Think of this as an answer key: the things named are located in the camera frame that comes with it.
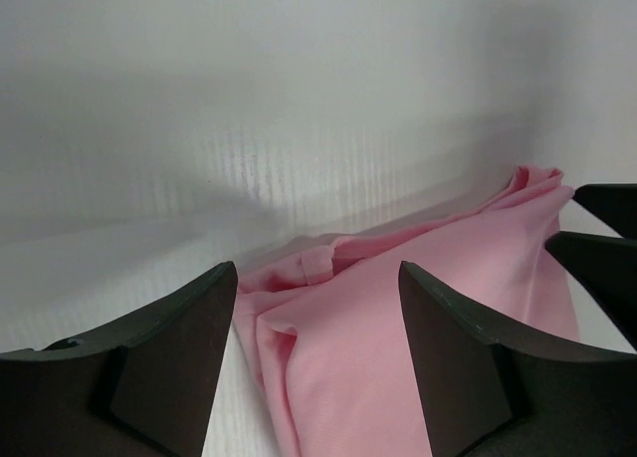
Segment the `pink t-shirt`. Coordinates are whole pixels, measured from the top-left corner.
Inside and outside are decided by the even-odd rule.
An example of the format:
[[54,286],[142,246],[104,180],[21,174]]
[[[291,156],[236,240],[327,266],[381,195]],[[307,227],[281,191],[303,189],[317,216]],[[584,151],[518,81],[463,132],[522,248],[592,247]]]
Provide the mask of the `pink t-shirt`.
[[572,193],[559,169],[521,166],[468,212],[379,236],[342,235],[242,276],[234,323],[281,452],[430,454],[399,300],[404,261],[576,340],[565,271],[543,247]]

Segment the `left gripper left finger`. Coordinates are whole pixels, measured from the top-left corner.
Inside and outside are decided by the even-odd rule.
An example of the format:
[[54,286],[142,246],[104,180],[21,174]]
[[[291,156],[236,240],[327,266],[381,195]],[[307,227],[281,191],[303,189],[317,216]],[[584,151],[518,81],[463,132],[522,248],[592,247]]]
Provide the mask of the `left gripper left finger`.
[[105,325],[1,356],[5,456],[198,456],[230,332],[225,262]]

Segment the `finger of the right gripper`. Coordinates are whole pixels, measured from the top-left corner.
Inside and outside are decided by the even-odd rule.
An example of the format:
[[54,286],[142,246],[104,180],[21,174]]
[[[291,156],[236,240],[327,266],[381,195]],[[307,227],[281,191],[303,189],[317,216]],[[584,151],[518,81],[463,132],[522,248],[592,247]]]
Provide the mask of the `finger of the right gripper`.
[[635,184],[586,184],[575,190],[573,200],[621,237],[636,237]]
[[635,345],[636,241],[561,231],[548,238],[544,247]]

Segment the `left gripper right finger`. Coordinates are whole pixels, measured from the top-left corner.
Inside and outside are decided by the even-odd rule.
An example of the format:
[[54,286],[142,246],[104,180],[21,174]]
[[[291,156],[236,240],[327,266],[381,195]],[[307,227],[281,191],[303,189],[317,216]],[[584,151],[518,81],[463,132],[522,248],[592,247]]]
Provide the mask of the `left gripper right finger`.
[[636,357],[548,334],[405,262],[399,294],[436,456],[632,456]]

